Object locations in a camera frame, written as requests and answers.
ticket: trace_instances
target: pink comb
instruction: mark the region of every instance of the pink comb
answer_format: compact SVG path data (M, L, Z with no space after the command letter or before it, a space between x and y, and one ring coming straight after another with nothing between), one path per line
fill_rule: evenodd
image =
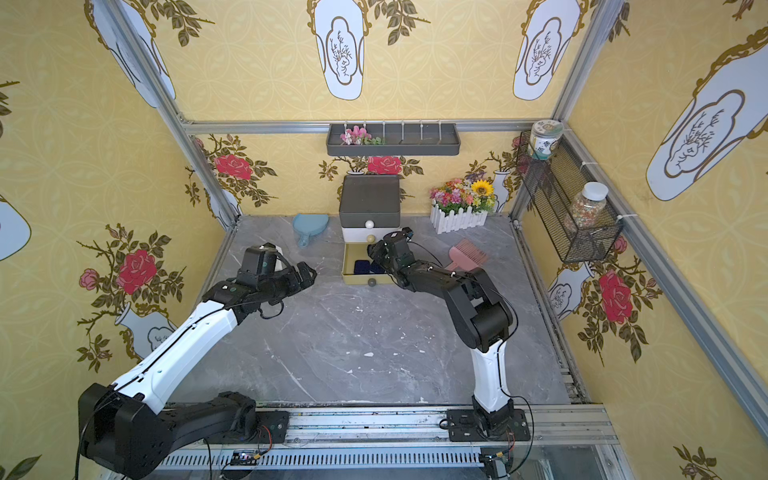
M451 247L448 255L453 261L445 269L464 270L465 272L481 266L488 259L488 255L485 252L467 239L463 239L458 242L458 245Z

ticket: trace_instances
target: wire basket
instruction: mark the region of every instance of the wire basket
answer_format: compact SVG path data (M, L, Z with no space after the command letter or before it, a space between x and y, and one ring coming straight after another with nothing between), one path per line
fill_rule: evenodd
M563 263L603 260L624 228L618 221L610 194L595 225L579 227L571 215L571 201L584 184L595 181L594 178L581 167L581 161L565 138L549 160L540 161L528 155L530 132L522 132L520 137L518 173L560 260Z

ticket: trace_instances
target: floral wallpaper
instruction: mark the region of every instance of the floral wallpaper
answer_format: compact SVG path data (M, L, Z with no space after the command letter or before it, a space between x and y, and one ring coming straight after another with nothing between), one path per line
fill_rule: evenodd
M645 181L691 92L712 85L725 51L745 38L758 46L766 13L766 2L632 2L622 20L631 36L601 50L569 124L768 379L764 120L675 198L659 200ZM541 220L527 213L522 223L587 391L605 405L635 478L764 478L765 442L632 245L619 237L604 261L564 266Z
M144 10L190 120L546 118L586 36L587 1L565 2L578 31L534 100L512 87L531 0L189 0L216 23L183 48L189 25Z
M323 134L216 134L199 136L196 142L225 196L246 215L336 214L347 174L397 174L402 212L427 214L430 188L468 175L494 182L494 189L507 200L499 211L508 211L521 185L513 161L518 136L464 132L461 151L451 157L330 157ZM180 192L194 207L202 201L204 189L193 171L186 170L184 178Z
M41 455L25 478L71 478L78 397L186 319L223 230L189 208L186 159L82 8L0 16L0 84L18 82L0 88L0 463Z

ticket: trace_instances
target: mounting plate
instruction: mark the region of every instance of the mounting plate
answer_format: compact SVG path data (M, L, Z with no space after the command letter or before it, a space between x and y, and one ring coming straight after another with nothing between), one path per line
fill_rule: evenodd
M480 422L475 417L475 410L448 410L445 417L448 420L449 440L451 442L487 442L478 429ZM512 417L507 420L507 429L515 436L516 442L529 442L531 431L525 411L514 409Z

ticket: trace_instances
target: artificial flower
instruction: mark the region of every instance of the artificial flower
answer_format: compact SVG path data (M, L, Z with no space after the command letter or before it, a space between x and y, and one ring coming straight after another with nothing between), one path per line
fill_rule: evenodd
M493 187L485 180L478 180L472 184L472 190L481 197L493 195Z

